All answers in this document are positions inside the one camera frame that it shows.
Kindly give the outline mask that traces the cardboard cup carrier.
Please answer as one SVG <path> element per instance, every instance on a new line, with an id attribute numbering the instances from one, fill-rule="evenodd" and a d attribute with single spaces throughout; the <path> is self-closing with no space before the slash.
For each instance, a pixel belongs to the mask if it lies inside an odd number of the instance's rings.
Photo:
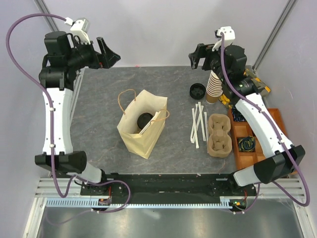
<path id="1" fill-rule="evenodd" d="M 208 119 L 207 149 L 212 157 L 225 158 L 232 151 L 232 139 L 229 135 L 231 123 L 224 114 L 212 114 Z"/>

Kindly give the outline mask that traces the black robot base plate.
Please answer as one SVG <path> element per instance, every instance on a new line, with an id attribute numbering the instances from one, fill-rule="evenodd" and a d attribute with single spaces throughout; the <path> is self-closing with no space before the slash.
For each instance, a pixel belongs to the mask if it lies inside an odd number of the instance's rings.
<path id="1" fill-rule="evenodd" d="M 126 174 L 112 173 L 107 176 L 108 181 L 125 182 L 131 190 L 131 198 L 159 194 L 197 194 L 204 197 L 220 196 L 255 196 L 253 185 L 234 187 L 229 181 L 228 174 Z"/>

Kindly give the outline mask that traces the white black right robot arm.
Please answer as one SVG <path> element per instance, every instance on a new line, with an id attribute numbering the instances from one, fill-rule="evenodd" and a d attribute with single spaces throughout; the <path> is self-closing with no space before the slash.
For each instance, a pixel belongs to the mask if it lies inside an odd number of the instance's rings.
<path id="1" fill-rule="evenodd" d="M 265 159 L 232 173 L 228 192 L 240 194 L 253 183 L 270 183 L 297 170 L 305 150 L 295 146 L 281 131 L 264 105 L 259 90 L 245 74 L 247 57 L 237 45 L 213 50 L 214 45 L 198 44 L 189 54 L 191 68 L 204 59 L 203 70 L 210 70 L 221 81 L 223 93 L 242 114 L 261 145 Z"/>

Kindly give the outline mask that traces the brown paper takeout bag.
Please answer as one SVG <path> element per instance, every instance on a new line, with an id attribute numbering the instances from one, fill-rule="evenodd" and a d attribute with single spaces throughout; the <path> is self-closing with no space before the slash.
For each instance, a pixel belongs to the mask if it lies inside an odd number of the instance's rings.
<path id="1" fill-rule="evenodd" d="M 156 96 L 146 90 L 139 94 L 134 92 L 134 98 L 124 109 L 118 95 L 118 104 L 123 112 L 117 126 L 118 132 L 129 152 L 148 159 L 170 112 L 167 110 L 167 97 Z"/>

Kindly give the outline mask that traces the black plastic cup lid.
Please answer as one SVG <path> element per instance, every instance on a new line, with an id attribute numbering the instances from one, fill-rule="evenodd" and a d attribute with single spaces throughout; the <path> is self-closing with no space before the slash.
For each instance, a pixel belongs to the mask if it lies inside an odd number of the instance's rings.
<path id="1" fill-rule="evenodd" d="M 153 118 L 150 113 L 142 113 L 137 119 L 137 126 L 139 129 L 143 129 Z"/>

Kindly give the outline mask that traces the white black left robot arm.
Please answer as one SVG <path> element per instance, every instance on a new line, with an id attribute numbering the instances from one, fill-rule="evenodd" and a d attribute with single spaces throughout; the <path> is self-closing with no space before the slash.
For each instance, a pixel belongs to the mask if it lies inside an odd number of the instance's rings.
<path id="1" fill-rule="evenodd" d="M 92 182 L 96 194 L 103 195 L 109 188 L 103 170 L 92 166 L 84 151 L 73 150 L 70 136 L 71 101 L 78 71 L 85 67 L 109 69 L 121 59 L 102 37 L 97 43 L 99 52 L 78 34 L 56 31 L 45 35 L 47 54 L 39 81 L 45 89 L 46 133 L 43 152 L 35 156 L 35 164 L 51 172 L 79 175 Z"/>

